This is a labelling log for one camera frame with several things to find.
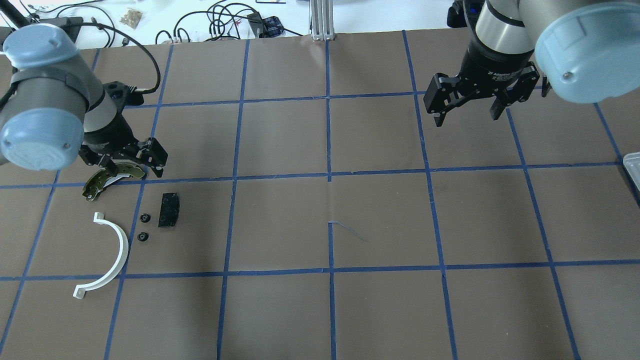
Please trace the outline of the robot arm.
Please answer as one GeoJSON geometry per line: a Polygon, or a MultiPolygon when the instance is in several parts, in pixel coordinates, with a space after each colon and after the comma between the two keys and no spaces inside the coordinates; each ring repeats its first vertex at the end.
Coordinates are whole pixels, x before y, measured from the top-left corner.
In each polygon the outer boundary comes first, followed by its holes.
{"type": "Polygon", "coordinates": [[[423,97],[441,127],[469,101],[492,98],[497,120],[514,103],[554,91],[576,104],[597,103],[639,87],[637,0],[455,0],[450,28],[468,28],[459,73],[435,73],[423,97]]]}
{"type": "Polygon", "coordinates": [[[60,27],[34,23],[12,32],[3,52],[13,67],[1,98],[1,164],[59,171],[76,161],[118,174],[117,160],[148,167],[162,177],[168,153],[154,137],[139,140],[122,111],[144,104],[154,87],[103,83],[60,27]]]}

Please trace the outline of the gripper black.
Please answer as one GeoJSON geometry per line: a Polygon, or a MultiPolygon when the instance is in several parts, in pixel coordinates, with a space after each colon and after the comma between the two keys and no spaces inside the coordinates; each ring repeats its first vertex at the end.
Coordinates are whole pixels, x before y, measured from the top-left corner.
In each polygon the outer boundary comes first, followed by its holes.
{"type": "Polygon", "coordinates": [[[490,117],[497,121],[510,105],[530,99],[540,73],[531,57],[534,52],[503,54],[484,45],[469,45],[455,76],[437,72],[423,96],[437,128],[446,114],[474,100],[493,98],[490,117]]]}
{"type": "Polygon", "coordinates": [[[119,173],[115,160],[148,167],[162,178],[169,154],[155,137],[139,140],[123,117],[116,117],[102,129],[85,132],[78,155],[87,166],[98,166],[109,176],[119,173]]]}

